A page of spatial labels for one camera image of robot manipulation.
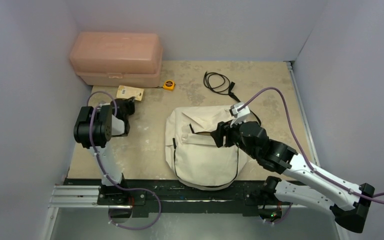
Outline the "tan paper card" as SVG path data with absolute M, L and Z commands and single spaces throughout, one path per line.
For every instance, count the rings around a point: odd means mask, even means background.
M 134 98 L 136 101 L 141 102 L 144 96 L 144 89 L 138 87 L 131 87 L 120 85 L 116 92 L 118 99 Z

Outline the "beige canvas backpack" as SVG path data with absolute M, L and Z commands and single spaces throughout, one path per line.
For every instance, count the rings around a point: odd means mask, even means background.
M 230 186 L 248 162 L 236 146 L 216 146 L 210 133 L 233 119 L 230 105 L 182 106 L 165 122 L 165 161 L 184 185 L 204 191 Z

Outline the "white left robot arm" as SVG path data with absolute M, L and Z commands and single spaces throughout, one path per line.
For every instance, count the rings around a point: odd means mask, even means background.
M 84 106 L 74 126 L 74 138 L 97 160 L 102 172 L 102 197 L 118 205 L 126 203 L 132 188 L 117 171 L 110 140 L 129 134 L 133 99 L 115 99 L 102 106 Z M 236 178 L 240 161 L 234 147 L 217 148 L 210 132 L 217 122 L 231 119 L 227 106 L 178 107 L 166 119 L 165 160 L 184 185 L 204 191 L 228 187 Z

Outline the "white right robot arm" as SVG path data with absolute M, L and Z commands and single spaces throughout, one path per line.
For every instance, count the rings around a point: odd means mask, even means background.
M 257 122 L 228 124 L 225 146 L 244 151 L 265 170 L 291 177 L 303 185 L 270 180 L 260 196 L 268 204 L 276 200 L 331 212 L 342 228 L 362 233 L 375 188 L 368 183 L 352 183 L 306 160 L 303 154 L 277 140 L 270 139 Z

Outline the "yellow tape measure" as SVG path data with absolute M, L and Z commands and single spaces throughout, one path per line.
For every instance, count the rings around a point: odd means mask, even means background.
M 173 80 L 166 80 L 162 86 L 163 89 L 167 91 L 173 91 L 175 89 L 175 82 Z

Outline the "pink plastic storage box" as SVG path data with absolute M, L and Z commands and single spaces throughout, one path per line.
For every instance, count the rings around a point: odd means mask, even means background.
M 155 33 L 81 32 L 69 60 L 89 86 L 158 87 L 163 46 Z

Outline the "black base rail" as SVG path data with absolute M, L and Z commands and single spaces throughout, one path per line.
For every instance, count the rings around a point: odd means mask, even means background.
M 147 218 L 153 213 L 241 214 L 265 216 L 271 209 L 286 210 L 289 202 L 280 202 L 265 190 L 263 180 L 236 180 L 222 190 L 195 189 L 177 180 L 127 179 L 123 191 L 101 186 L 99 179 L 70 179 L 54 187 L 50 207 L 106 209 L 114 218 Z

